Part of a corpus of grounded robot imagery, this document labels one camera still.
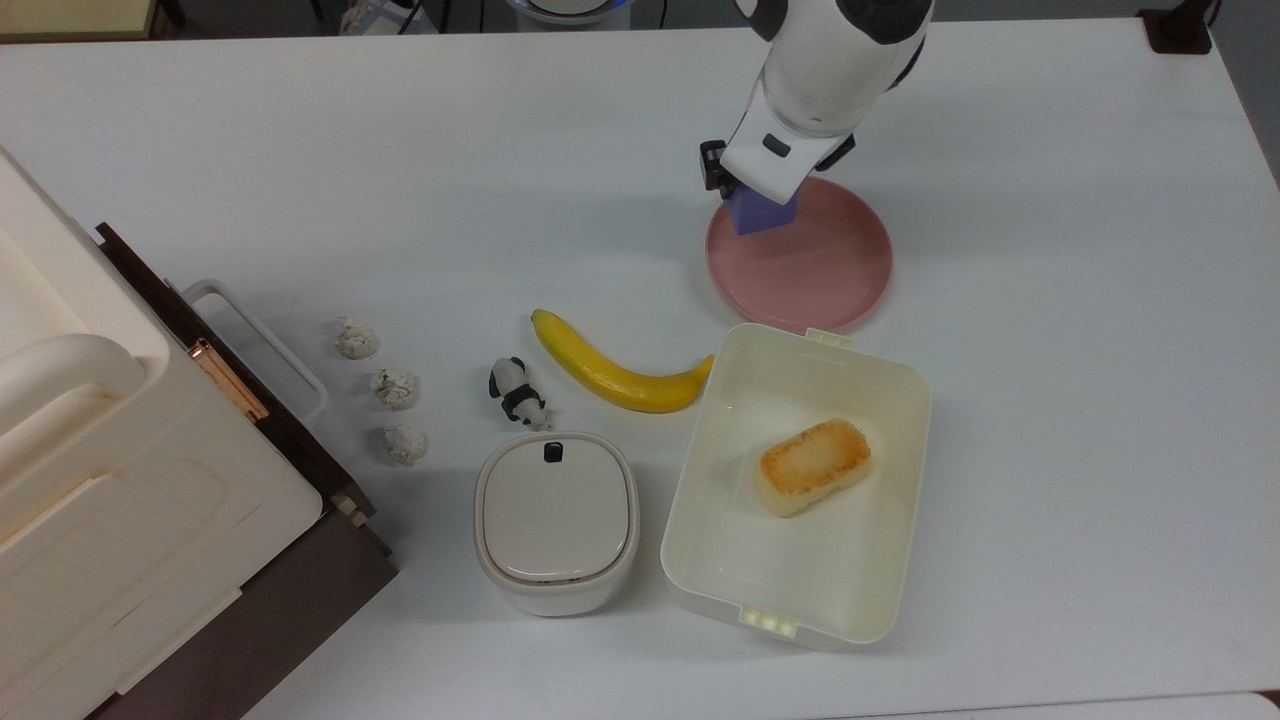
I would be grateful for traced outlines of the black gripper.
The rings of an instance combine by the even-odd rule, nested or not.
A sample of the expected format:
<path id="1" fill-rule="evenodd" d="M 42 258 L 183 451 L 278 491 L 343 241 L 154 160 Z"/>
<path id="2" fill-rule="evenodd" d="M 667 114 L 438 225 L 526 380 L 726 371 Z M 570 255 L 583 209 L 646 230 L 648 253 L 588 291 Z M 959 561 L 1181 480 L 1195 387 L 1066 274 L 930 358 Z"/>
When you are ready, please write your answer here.
<path id="1" fill-rule="evenodd" d="M 704 188 L 718 193 L 730 191 L 730 173 L 723 168 L 721 158 L 727 147 L 723 140 L 708 140 L 699 145 L 700 173 Z M 814 172 L 827 172 L 856 147 L 854 135 L 846 136 L 840 145 L 827 152 L 815 165 Z"/>

